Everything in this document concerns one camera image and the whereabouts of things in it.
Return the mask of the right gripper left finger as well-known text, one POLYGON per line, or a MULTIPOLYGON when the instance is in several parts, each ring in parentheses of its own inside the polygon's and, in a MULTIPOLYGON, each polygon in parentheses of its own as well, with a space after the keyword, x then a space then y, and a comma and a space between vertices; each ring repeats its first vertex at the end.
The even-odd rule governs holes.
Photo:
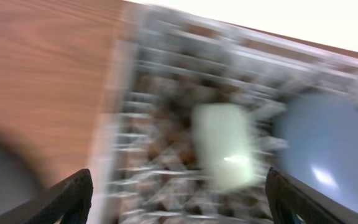
POLYGON ((80 169, 36 198, 0 215, 0 224, 86 224, 93 196, 89 169, 80 169))

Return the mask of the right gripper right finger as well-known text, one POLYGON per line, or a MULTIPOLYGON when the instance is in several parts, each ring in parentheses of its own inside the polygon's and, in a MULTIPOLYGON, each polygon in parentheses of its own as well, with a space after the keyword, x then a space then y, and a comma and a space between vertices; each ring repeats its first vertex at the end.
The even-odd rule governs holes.
POLYGON ((274 224, 358 224, 358 213, 285 172, 270 167, 265 193, 274 224))

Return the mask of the mint green bowl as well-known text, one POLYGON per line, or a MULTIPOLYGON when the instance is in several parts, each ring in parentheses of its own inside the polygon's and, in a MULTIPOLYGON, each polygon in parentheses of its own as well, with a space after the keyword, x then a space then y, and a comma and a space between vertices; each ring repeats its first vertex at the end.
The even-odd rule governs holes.
POLYGON ((256 184, 258 147, 252 123, 240 106, 198 105, 191 120, 196 155, 216 190, 230 192, 256 184))

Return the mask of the blue plate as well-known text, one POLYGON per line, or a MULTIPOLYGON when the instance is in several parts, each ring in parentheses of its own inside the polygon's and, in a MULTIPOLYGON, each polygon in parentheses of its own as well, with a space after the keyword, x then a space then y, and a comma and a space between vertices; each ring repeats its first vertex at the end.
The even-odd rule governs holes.
POLYGON ((342 95, 310 91, 287 102, 274 123, 287 148, 280 167, 358 213, 358 108, 342 95))

